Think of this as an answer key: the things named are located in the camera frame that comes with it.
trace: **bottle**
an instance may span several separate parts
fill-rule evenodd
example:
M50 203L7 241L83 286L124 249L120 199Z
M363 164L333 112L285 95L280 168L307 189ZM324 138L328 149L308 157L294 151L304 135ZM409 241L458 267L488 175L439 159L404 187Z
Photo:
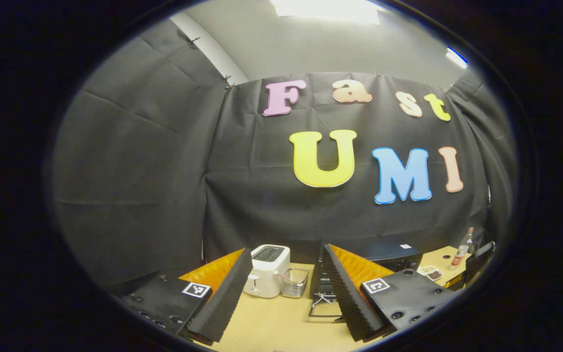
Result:
M469 227L469 231L466 233L460 246L457 248L457 253L451 262L451 266L449 266L449 270L455 270L458 265L462 262L462 258L466 255L466 252L469 251L469 246L472 245L473 241L473 228Z

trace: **wooden table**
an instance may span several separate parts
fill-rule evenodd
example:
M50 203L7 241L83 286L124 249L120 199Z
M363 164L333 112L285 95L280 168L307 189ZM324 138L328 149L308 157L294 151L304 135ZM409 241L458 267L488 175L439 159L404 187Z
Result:
M443 286L465 268L465 263L461 263L456 270L448 270L455 252L453 247L434 250L423 255L420 266L433 265L442 270L444 276L436 283ZM310 282L314 265L291 263L290 267L309 270ZM335 318L308 316L312 304L309 292L309 284L303 297L297 299L281 294L261 298L243 292L221 342L206 347L219 352L348 352L366 345L361 340L353 341L346 323L334 323ZM330 314L340 314L338 303L325 308Z

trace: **white label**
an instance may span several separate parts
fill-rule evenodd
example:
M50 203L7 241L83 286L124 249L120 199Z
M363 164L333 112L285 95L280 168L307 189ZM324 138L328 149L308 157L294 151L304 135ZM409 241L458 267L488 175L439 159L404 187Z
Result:
M390 285L388 285L382 278L367 281L362 283L362 285L366 287L366 290L368 290L368 293L370 294L390 288Z
M201 298L205 296L205 293L208 292L209 289L210 286L208 285L189 283L188 286L186 286L186 288L182 291L182 293L190 294L190 296Z

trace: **white toaster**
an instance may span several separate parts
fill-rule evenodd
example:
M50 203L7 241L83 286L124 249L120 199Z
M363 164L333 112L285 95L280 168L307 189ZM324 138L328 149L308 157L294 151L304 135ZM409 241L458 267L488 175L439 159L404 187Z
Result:
M253 269L244 284L244 292L263 298L273 298L282 289L282 279L290 266L290 248L263 244L251 251Z

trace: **blue letter m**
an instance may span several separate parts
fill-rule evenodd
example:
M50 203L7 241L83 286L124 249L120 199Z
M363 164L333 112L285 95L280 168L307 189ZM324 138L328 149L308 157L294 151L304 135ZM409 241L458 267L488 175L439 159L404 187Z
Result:
M410 157L407 159L407 167L404 167L393 149L377 148L373 150L373 157L379 162L380 174L379 194L375 196L375 202L387 204L393 203L397 199L392 191L393 183L401 200L407 198L412 183L414 183L414 189L410 194L412 200L431 198L432 192L429 190L427 176L428 156L429 153L425 149L412 149Z

